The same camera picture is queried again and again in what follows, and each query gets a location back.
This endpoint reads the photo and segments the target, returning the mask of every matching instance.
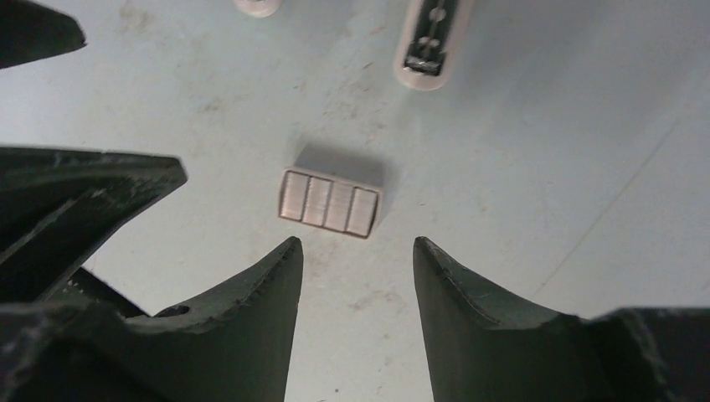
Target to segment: rectangular block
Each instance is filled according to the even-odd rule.
[[[367,237],[373,227],[374,214],[378,207],[377,202],[377,193],[355,188],[346,231],[353,235]]]
[[[350,184],[334,183],[331,191],[330,208],[326,215],[326,228],[345,231],[347,217],[350,214],[350,203],[352,202],[352,191],[355,188]]]
[[[288,172],[284,176],[284,184],[280,201],[279,215],[281,218],[301,221],[303,205],[306,202],[308,176]]]
[[[279,216],[367,238],[379,216],[382,192],[329,174],[291,167],[284,173]]]
[[[326,218],[326,208],[331,195],[330,180],[311,178],[308,183],[308,193],[306,196],[306,207],[303,212],[303,223],[323,226]]]

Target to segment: table surface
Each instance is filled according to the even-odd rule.
[[[392,75],[405,0],[46,3],[88,46],[0,71],[0,141],[182,158],[86,264],[150,313],[300,237],[287,401],[432,400],[420,235],[563,312],[710,304],[707,0],[481,0],[430,93]],[[304,149],[372,164],[370,239],[276,217]]]

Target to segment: dirt mark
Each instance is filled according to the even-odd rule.
[[[407,309],[407,303],[395,291],[371,291],[354,303],[348,304],[347,307],[355,312],[360,312],[381,302],[393,306],[397,315]]]
[[[384,31],[385,28],[387,28],[387,27],[385,27],[384,25],[381,26],[381,27],[377,27],[377,28],[373,29],[372,31],[370,31],[370,34],[371,34],[371,35],[377,35],[377,34],[379,34],[380,32]]]
[[[212,113],[215,111],[220,111],[224,107],[224,99],[219,96],[215,96],[209,103],[206,103],[198,108],[199,114]]]
[[[118,9],[121,19],[119,30],[122,34],[133,32],[134,34],[144,34],[148,28],[155,23],[156,16],[146,10],[141,10],[133,5],[131,0],[126,1]]]
[[[311,279],[324,276],[331,266],[331,258],[337,255],[338,249],[340,249],[338,240],[328,240],[324,247],[317,250],[307,248],[304,251],[304,261],[307,262],[304,264],[307,267],[304,269],[304,274]]]

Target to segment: small metal part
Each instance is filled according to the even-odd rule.
[[[292,167],[281,184],[279,216],[366,239],[381,204],[379,188]]]
[[[404,67],[424,75],[441,74],[441,65],[446,59],[443,48],[457,6],[457,0],[424,0]]]

